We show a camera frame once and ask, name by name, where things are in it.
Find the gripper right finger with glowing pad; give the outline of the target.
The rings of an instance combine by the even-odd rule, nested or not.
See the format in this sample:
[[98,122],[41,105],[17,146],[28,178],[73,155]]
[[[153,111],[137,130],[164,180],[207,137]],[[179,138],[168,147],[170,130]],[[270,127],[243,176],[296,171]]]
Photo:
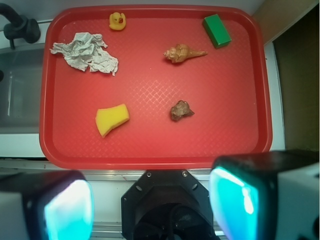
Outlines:
[[214,218],[229,240],[320,237],[318,151],[219,156],[208,189]]

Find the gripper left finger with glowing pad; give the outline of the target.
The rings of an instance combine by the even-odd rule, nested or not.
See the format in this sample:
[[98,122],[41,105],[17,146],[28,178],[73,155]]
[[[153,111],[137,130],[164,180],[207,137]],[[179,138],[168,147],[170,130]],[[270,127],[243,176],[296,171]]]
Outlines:
[[93,222],[93,190],[80,171],[0,175],[2,240],[88,240]]

